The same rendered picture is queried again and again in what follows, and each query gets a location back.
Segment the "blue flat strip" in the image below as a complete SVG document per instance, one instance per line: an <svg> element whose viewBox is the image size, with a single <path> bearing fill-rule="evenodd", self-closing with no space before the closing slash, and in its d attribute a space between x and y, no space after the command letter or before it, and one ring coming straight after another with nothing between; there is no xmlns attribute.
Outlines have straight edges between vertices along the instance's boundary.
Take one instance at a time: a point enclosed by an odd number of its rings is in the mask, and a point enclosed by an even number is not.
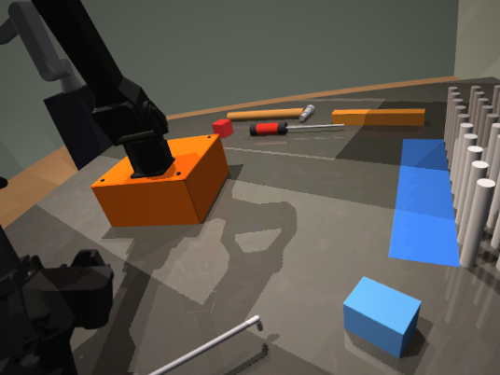
<svg viewBox="0 0 500 375"><path fill-rule="evenodd" d="M443 139L403 139L389 256L460 267Z"/></svg>

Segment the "light blue block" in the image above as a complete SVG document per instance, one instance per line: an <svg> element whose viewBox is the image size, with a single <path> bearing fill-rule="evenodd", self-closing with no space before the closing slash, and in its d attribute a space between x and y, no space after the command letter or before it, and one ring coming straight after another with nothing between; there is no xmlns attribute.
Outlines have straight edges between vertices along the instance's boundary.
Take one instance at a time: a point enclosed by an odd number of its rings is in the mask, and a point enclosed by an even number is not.
<svg viewBox="0 0 500 375"><path fill-rule="evenodd" d="M343 303L344 328L399 358L422 302L363 277Z"/></svg>

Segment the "orange rectangular bar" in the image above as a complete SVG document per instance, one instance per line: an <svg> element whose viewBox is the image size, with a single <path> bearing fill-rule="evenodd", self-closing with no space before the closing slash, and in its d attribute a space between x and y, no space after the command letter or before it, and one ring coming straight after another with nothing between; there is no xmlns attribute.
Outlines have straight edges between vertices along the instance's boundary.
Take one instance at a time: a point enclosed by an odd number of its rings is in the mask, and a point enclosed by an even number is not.
<svg viewBox="0 0 500 375"><path fill-rule="evenodd" d="M331 114L332 124L353 126L392 125L424 126L425 109L352 109L335 110Z"/></svg>

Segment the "hook tool with wooden handle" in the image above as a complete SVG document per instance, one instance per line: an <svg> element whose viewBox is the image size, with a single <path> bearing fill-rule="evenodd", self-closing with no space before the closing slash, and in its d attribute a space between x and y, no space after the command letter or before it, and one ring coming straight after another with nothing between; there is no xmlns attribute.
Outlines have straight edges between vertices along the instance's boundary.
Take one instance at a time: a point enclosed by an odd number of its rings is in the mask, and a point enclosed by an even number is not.
<svg viewBox="0 0 500 375"><path fill-rule="evenodd" d="M243 324L236 326L233 328L231 331L227 332L226 334L222 334L221 336L217 337L213 341L209 341L208 343L204 344L202 347L199 347L193 352L190 352L186 354L183 357L178 358L177 360L173 361L169 365L166 365L163 368L159 368L157 371L150 373L149 375L164 375L167 372L173 370L174 368L178 368L182 364L185 364L188 362L188 360L193 359L197 357L200 354L203 354L204 352L208 351L209 349L213 349L214 347L217 346L220 342L224 342L225 340L228 340L232 336L240 333L241 331L245 330L246 328L256 324L258 331L262 331L264 329L262 322L260 320L260 316L256 315L253 318L249 319L248 321L244 322Z"/></svg>

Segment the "wooden-handled hammer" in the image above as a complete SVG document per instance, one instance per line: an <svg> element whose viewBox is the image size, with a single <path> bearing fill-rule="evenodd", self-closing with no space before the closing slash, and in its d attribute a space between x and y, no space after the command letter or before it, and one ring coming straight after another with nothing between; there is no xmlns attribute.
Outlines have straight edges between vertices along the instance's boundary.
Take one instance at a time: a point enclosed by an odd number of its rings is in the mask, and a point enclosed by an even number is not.
<svg viewBox="0 0 500 375"><path fill-rule="evenodd" d="M251 112L228 113L227 119L230 121L265 120L265 119L285 119L298 118L303 121L315 110L314 105L309 104L304 108L265 110Z"/></svg>

